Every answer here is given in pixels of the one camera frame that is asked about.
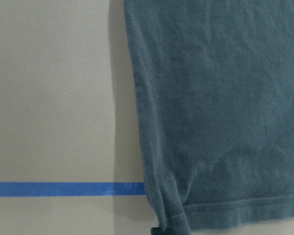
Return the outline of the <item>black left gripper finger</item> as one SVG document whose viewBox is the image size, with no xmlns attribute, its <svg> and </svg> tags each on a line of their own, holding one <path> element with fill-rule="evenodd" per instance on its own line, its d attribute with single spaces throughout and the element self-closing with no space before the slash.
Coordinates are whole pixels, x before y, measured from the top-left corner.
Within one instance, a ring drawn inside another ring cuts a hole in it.
<svg viewBox="0 0 294 235">
<path fill-rule="evenodd" d="M 162 229 L 160 227 L 153 227 L 150 232 L 151 235 L 162 235 Z"/>
</svg>

